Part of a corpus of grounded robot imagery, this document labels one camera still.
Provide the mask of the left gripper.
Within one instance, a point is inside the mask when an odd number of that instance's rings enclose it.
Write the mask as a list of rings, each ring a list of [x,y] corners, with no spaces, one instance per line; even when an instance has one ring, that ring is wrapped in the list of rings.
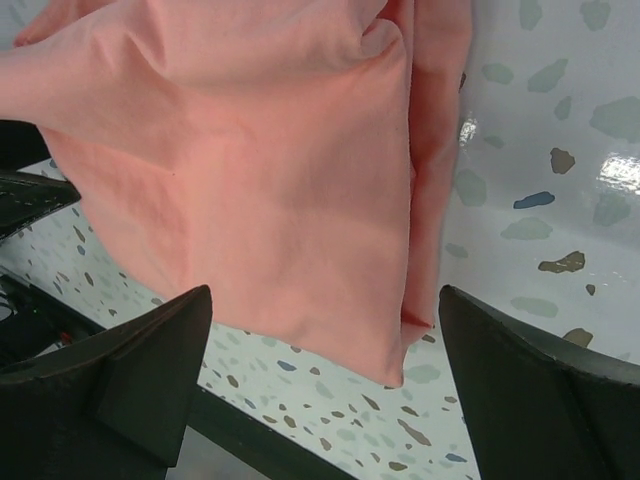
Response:
[[[81,199],[69,181],[23,171],[50,157],[43,137],[34,125],[1,121],[2,240]]]

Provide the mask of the salmon pink t-shirt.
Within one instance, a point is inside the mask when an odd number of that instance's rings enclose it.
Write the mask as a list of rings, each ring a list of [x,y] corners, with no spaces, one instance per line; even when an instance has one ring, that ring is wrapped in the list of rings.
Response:
[[[434,322],[468,1],[52,1],[1,55],[110,255],[389,387]]]

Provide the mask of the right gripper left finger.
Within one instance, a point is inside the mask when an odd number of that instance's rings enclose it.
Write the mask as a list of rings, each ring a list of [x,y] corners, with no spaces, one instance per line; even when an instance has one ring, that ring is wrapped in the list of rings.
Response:
[[[1,370],[4,479],[163,479],[176,466],[212,320],[193,288]]]

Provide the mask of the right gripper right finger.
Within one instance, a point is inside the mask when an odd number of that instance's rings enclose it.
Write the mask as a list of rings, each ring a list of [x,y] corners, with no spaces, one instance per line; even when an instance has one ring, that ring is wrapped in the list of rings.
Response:
[[[636,479],[639,368],[444,286],[439,318],[484,479]]]

